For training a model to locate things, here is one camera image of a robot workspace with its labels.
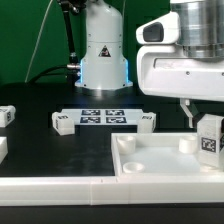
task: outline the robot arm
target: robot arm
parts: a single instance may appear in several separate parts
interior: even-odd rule
[[[131,87],[128,62],[122,53],[122,15],[104,0],[59,0],[64,14],[69,50],[69,69],[80,71],[75,86],[91,95],[116,95]],[[87,51],[78,63],[73,43],[69,12],[86,8]]]
[[[189,99],[224,101],[224,0],[170,3],[169,14],[136,32],[145,45],[137,56],[141,90],[180,98],[185,112]]]

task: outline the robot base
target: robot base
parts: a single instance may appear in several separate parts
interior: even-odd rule
[[[131,93],[133,91],[133,83],[131,81],[129,81],[127,83],[127,85],[123,88],[111,89],[111,90],[85,88],[85,87],[80,85],[79,81],[77,81],[75,83],[75,87],[76,87],[77,92],[79,92],[79,93],[82,93],[82,94],[85,94],[85,95],[90,95],[90,96],[97,96],[97,97],[103,97],[103,96],[112,97],[112,96],[118,96],[118,95]]]

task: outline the white cube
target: white cube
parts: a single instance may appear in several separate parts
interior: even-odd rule
[[[141,118],[138,120],[138,133],[153,133],[156,127],[156,114],[154,113],[143,113]]]
[[[197,125],[199,162],[223,169],[224,117],[206,114]]]
[[[5,128],[15,119],[16,109],[14,106],[0,107],[0,128]]]
[[[75,134],[75,122],[67,114],[55,112],[52,114],[52,121],[54,129],[60,135]]]

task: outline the white tray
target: white tray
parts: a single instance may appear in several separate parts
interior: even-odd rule
[[[119,151],[120,137],[134,137],[136,139],[135,152],[121,154]],[[184,154],[179,151],[179,141],[182,137],[197,136],[194,133],[160,133],[160,134],[113,134],[112,153],[117,176],[132,175],[204,175],[220,170],[200,164],[198,154]],[[142,164],[145,169],[141,173],[125,173],[123,166],[127,163]]]

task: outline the white plastic part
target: white plastic part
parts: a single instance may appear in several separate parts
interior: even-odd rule
[[[5,128],[15,119],[16,109],[14,106],[0,107],[0,128]]]
[[[115,91],[132,86],[128,80],[128,62],[122,54],[121,13],[103,0],[87,2],[87,52],[81,62],[77,87]]]
[[[142,173],[145,170],[145,166],[141,163],[129,162],[123,165],[125,173]]]
[[[77,125],[137,125],[140,109],[63,109]]]
[[[136,139],[134,136],[121,136],[117,138],[120,154],[132,154],[135,152]]]
[[[170,0],[170,4],[181,4],[181,3],[190,3],[190,2],[205,2],[207,0]]]
[[[178,151],[180,138],[191,135],[112,134],[115,176],[1,178],[0,205],[223,203],[224,172],[206,168],[195,155]],[[119,154],[117,137],[120,136],[136,137],[136,153]],[[136,161],[137,154],[142,154],[148,162]],[[132,160],[124,161],[124,157],[130,159],[130,156]],[[131,161],[143,164],[144,172],[124,173],[123,165]]]
[[[224,60],[186,58],[178,45],[144,46],[137,56],[138,83],[146,95],[224,101]]]
[[[199,161],[203,164],[224,168],[224,117],[206,114],[197,125]]]
[[[196,153],[198,151],[198,138],[196,136],[180,138],[179,151],[184,154]]]
[[[164,29],[164,39],[162,42],[146,42],[143,37],[144,28],[154,23],[161,23]],[[173,44],[176,43],[180,37],[179,16],[176,12],[170,12],[152,22],[149,22],[136,31],[136,37],[140,44]]]
[[[190,106],[190,104],[191,104],[191,102],[189,99],[180,99],[180,106],[189,118],[189,127],[193,128],[193,117],[194,116],[193,116],[192,112],[188,109],[188,106]]]
[[[7,147],[7,139],[6,137],[0,137],[0,164],[8,154],[8,147]]]
[[[75,134],[75,122],[65,113],[53,113],[52,122],[54,129],[60,135],[72,135]]]
[[[153,133],[156,127],[156,114],[143,113],[138,121],[137,133]]]

